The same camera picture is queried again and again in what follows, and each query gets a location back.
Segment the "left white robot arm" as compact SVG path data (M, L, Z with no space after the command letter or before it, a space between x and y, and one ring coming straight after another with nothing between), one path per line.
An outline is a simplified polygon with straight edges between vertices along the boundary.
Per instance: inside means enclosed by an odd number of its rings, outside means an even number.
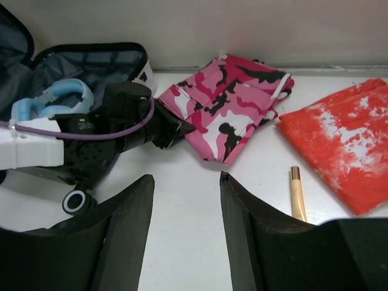
M1 122L1 173L29 170L91 187L120 154L147 142L167 149L195 129L138 82L107 84L101 104L94 101L84 82L64 79L15 102L10 120Z

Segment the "red white garment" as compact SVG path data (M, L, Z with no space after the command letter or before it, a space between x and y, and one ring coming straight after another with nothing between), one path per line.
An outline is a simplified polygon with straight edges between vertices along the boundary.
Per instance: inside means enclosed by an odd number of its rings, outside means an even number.
M387 202L387 82L368 79L280 116L279 132L355 215Z

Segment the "black kids space suitcase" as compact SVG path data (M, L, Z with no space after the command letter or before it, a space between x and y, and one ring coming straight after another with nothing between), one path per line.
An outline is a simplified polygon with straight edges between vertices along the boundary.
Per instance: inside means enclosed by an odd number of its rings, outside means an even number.
M92 208L90 191L118 156L155 137L144 48L59 45L34 55L25 25L1 8L1 176L32 172L73 186L62 209Z

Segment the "pink camouflage garment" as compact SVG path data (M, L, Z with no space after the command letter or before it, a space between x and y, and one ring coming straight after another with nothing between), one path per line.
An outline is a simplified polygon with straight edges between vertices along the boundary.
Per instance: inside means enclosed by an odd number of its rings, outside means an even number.
M195 130L185 139L205 161L231 165L256 129L295 85L290 73L235 55L219 55L171 85L158 101Z

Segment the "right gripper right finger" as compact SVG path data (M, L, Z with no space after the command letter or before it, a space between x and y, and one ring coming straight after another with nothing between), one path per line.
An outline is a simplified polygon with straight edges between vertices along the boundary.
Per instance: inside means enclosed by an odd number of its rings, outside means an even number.
M386 290L387 219L300 221L219 180L233 290Z

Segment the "light blue headphones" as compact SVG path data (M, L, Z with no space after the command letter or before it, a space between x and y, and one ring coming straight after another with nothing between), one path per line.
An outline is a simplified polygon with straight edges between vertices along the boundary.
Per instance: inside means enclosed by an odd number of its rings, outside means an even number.
M81 100L69 107L66 105L49 105L68 94L80 93ZM35 98L23 98L12 105L11 119L16 121L30 121L35 118L51 117L57 114L88 113L94 105L95 97L86 83L79 79L70 78L54 82Z

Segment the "cream gold cosmetic tube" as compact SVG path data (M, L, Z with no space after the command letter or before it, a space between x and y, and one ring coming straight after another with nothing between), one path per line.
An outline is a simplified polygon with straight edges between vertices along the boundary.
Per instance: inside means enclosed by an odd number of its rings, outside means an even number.
M292 166L290 169L290 196L292 216L298 220L307 222L300 169L297 166Z

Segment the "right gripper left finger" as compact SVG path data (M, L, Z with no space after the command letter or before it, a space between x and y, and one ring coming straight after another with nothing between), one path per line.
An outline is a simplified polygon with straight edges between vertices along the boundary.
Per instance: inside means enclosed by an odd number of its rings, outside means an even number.
M146 174L48 229L1 229L1 289L137 290L154 190Z

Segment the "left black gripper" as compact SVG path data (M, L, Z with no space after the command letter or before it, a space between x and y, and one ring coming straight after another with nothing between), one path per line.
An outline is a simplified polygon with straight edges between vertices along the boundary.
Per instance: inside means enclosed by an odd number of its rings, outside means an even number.
M56 115L63 133L106 135L118 133L139 124L151 106L152 91L132 81L106 85L102 103L88 113ZM177 117L157 99L154 117L158 132L151 142L159 149L169 149L182 141L196 127ZM105 140L64 140L64 165L56 168L56 176L65 182L98 182L112 169L118 156L126 150L125 137Z

